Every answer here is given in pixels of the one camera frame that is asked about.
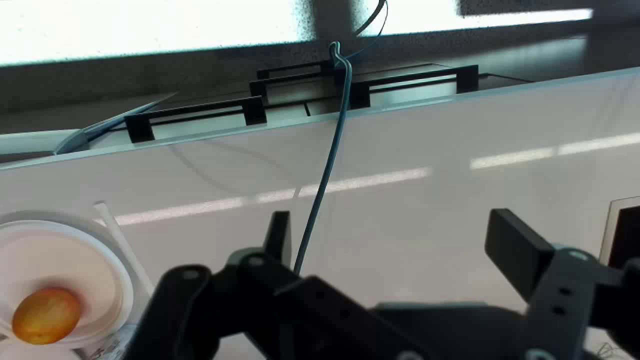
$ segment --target white table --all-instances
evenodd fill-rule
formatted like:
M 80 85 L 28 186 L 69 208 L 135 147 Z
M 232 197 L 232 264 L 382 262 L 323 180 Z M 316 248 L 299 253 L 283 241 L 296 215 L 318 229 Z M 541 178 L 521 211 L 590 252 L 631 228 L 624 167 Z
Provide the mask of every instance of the white table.
M 599 253 L 608 203 L 640 194 L 640 70 L 353 112 L 304 271 L 363 304 L 483 299 L 522 308 L 487 257 L 490 208 Z M 0 213 L 92 222 L 104 200 L 152 280 L 223 268 L 275 209 L 300 240 L 335 116 L 0 170 Z

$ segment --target black metal mount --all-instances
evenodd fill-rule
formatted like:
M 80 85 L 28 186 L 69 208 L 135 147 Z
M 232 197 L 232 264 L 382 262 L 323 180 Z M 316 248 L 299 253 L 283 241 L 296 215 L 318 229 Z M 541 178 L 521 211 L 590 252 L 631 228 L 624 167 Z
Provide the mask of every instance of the black metal mount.
M 164 273 L 125 360 L 211 360 L 224 336 L 246 338 L 269 360 L 579 360 L 589 325 L 640 354 L 640 260 L 623 269 L 577 248 L 555 248 L 511 209 L 492 209 L 487 252 L 528 301 L 524 314 L 484 304 L 363 308 L 324 280 L 289 268 L 289 211 L 263 248 L 227 268 Z

